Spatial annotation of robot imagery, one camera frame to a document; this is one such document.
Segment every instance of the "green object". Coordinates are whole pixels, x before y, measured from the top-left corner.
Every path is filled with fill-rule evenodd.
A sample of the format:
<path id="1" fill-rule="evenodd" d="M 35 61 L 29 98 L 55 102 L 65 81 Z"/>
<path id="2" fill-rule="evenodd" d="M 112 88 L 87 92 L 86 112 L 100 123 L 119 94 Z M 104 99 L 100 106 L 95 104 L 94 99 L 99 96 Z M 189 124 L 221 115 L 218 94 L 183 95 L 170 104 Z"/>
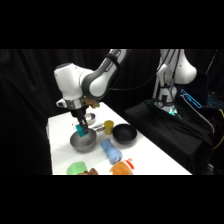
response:
<path id="1" fill-rule="evenodd" d="M 85 171 L 88 171 L 85 163 L 74 163 L 68 168 L 67 175 L 75 176 L 77 174 L 84 173 Z"/>
<path id="2" fill-rule="evenodd" d="M 77 125 L 77 126 L 76 126 L 76 129 L 77 129 L 77 131 L 78 131 L 78 133 L 79 133 L 80 138 L 82 138 L 82 137 L 84 137 L 85 135 L 87 135 L 87 134 L 84 133 L 84 131 L 83 131 L 81 125 Z"/>

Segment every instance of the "blue object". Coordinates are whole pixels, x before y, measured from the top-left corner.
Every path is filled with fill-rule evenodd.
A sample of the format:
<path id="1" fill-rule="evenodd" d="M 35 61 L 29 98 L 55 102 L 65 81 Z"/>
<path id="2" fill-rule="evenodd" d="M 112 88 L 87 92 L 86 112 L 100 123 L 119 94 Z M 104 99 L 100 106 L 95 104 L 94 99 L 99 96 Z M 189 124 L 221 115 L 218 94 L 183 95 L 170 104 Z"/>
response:
<path id="1" fill-rule="evenodd" d="M 107 157 L 109 158 L 110 163 L 112 165 L 122 160 L 123 158 L 122 153 L 118 149 L 114 148 L 110 139 L 104 140 L 103 142 L 100 143 L 100 145 L 103 148 L 104 152 L 106 152 Z"/>
<path id="2" fill-rule="evenodd" d="M 77 125 L 76 129 L 77 129 L 77 131 L 79 133 L 80 138 L 82 138 L 83 136 L 87 135 L 87 134 L 84 133 L 81 125 Z"/>
<path id="3" fill-rule="evenodd" d="M 191 95 L 189 95 L 188 93 L 186 93 L 183 89 L 181 90 L 181 93 L 185 94 L 185 96 L 190 101 L 190 103 L 193 103 L 199 109 L 202 108 L 202 105 L 198 101 L 196 101 Z"/>

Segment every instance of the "toy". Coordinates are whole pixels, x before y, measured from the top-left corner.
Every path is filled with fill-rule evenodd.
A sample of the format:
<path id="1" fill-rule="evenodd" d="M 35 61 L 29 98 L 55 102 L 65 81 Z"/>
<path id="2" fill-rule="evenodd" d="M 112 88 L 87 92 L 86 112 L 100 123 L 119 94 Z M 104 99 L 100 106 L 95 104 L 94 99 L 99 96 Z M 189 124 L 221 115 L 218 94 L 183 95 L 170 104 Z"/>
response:
<path id="1" fill-rule="evenodd" d="M 115 176 L 130 176 L 134 175 L 134 169 L 132 159 L 122 160 L 112 167 L 110 173 Z"/>
<path id="2" fill-rule="evenodd" d="M 98 172 L 93 168 L 89 172 L 84 171 L 84 173 L 77 174 L 77 176 L 98 176 Z"/>
<path id="3" fill-rule="evenodd" d="M 110 139 L 104 140 L 100 143 L 100 145 L 103 148 L 104 152 L 106 152 L 107 157 L 109 158 L 112 165 L 122 160 L 122 153 L 118 149 L 114 148 Z"/>

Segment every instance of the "orange object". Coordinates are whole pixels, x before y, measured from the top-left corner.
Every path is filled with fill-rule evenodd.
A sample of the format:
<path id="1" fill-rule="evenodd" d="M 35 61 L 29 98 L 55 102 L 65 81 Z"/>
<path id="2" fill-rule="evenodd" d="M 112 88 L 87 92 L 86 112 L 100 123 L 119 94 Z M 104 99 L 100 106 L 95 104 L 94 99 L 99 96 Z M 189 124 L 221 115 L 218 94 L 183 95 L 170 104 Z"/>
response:
<path id="1" fill-rule="evenodd" d="M 116 163 L 112 169 L 110 170 L 110 173 L 113 173 L 115 176 L 130 176 L 133 175 L 134 166 L 131 163 L 132 160 L 123 160 L 118 163 Z"/>

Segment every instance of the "blue light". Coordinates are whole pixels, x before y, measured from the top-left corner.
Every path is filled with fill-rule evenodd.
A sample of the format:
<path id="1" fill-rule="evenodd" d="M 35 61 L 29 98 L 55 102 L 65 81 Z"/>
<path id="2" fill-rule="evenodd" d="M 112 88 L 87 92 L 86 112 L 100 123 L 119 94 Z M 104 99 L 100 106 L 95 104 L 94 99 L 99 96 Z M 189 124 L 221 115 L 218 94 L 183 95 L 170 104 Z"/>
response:
<path id="1" fill-rule="evenodd" d="M 181 93 L 185 94 L 185 96 L 188 98 L 188 100 L 193 103 L 197 108 L 201 109 L 202 105 L 198 103 L 192 96 L 190 96 L 188 93 L 186 93 L 183 89 L 181 90 Z"/>

